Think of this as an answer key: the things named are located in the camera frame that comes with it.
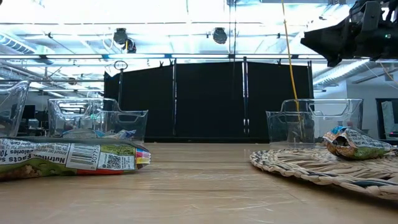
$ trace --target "black partition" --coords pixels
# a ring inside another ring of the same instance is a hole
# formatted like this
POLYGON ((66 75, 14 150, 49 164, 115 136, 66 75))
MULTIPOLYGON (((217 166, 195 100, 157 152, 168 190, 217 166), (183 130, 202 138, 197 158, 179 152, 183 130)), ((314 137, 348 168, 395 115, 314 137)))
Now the black partition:
MULTIPOLYGON (((243 65, 191 63, 124 72, 121 108, 149 110, 146 141, 267 142, 266 111, 279 111, 284 100, 294 98, 289 66, 243 65)), ((293 71, 298 97, 313 98, 310 65, 293 71)), ((118 91, 119 75, 105 74, 104 97, 118 99, 118 91)))
MULTIPOLYGON (((149 110, 146 138, 173 136, 174 86, 173 66, 124 72, 122 110, 149 110)), ((119 74, 105 75, 104 97, 118 100, 119 74)))
MULTIPOLYGON (((307 66, 293 66, 298 98, 313 98, 307 66)), ((269 141, 266 111, 280 111, 284 100, 294 99, 288 65, 248 62, 249 137, 269 141)))
POLYGON ((242 63, 177 65, 178 138, 245 138, 242 63))

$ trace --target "yellow cable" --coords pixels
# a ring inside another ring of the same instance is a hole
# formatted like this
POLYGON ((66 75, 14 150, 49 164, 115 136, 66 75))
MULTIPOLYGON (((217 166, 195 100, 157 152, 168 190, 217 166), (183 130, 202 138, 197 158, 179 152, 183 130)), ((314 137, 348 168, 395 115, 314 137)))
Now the yellow cable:
POLYGON ((299 101, 297 101, 297 92, 296 92, 296 85, 294 83, 294 77, 293 77, 293 65, 292 65, 292 57, 290 54, 290 45, 289 45, 289 34, 287 32, 287 24, 286 24, 286 14, 285 14, 285 3, 284 0, 282 1, 282 11, 284 13, 284 26, 285 26, 285 35, 286 35, 286 46, 287 46, 287 55, 289 57, 289 69, 290 69, 290 79, 292 81, 292 87, 293 87, 293 94, 294 94, 294 99, 296 102, 296 109, 298 113, 298 123, 300 124, 300 133, 301 136, 305 138, 305 131, 304 131, 304 120, 301 119, 300 117, 300 105, 299 101))
POLYGON ((390 73, 387 71, 387 69, 384 67, 384 65, 381 62, 380 62, 380 65, 383 68, 384 72, 388 75, 388 77, 390 77, 390 79, 392 81, 394 81, 394 83, 398 84, 398 82, 394 80, 394 77, 392 77, 392 75, 390 75, 390 73))
POLYGON ((282 0, 282 10, 283 10, 283 13, 284 13, 284 24, 285 24, 285 34, 286 34, 287 55, 289 56, 290 79, 291 79, 291 81, 292 81, 294 99, 297 100, 296 85, 295 85, 295 83, 294 83, 294 77, 293 77, 292 57, 291 57, 291 55, 290 55, 289 36, 288 36, 288 33, 287 33, 287 25, 286 25, 286 15, 285 15, 285 4, 284 4, 284 0, 282 0))

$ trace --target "spotlight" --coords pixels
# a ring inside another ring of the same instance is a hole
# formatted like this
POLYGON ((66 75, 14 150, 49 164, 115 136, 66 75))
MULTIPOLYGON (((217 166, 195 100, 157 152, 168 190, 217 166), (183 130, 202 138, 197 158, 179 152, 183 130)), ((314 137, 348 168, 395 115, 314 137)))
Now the spotlight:
POLYGON ((127 40, 126 28, 117 28, 116 32, 113 35, 113 40, 118 43, 119 45, 126 44, 127 40))
POLYGON ((222 27, 217 27, 214 31, 213 34, 213 40, 217 43, 217 44, 225 44, 226 43, 226 33, 224 28, 222 27))
POLYGON ((127 53, 134 54, 137 52, 136 43, 127 36, 126 28, 117 28, 113 35, 113 40, 115 43, 121 45, 122 50, 127 49, 127 53))
POLYGON ((69 82, 68 82, 68 84, 69 85, 76 85, 77 84, 77 82, 75 82, 76 81, 76 78, 68 78, 68 80, 69 80, 69 82))

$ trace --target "barcode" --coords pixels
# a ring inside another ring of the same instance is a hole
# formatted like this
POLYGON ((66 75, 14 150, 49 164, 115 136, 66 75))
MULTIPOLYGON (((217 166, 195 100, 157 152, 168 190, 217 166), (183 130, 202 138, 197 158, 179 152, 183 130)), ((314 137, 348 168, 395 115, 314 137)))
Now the barcode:
POLYGON ((96 170, 101 146, 72 144, 66 167, 84 170, 96 170))
POLYGON ((93 160, 95 150, 96 147, 92 146, 75 146, 70 161, 92 166, 95 163, 93 160))

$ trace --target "monitor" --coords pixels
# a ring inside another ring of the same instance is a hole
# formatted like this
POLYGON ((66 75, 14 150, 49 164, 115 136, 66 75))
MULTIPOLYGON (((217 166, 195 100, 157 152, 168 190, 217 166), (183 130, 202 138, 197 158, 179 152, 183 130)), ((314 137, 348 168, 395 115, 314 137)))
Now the monitor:
POLYGON ((35 105, 25 105, 24 112, 22 114, 22 118, 24 119, 34 119, 35 118, 35 105))

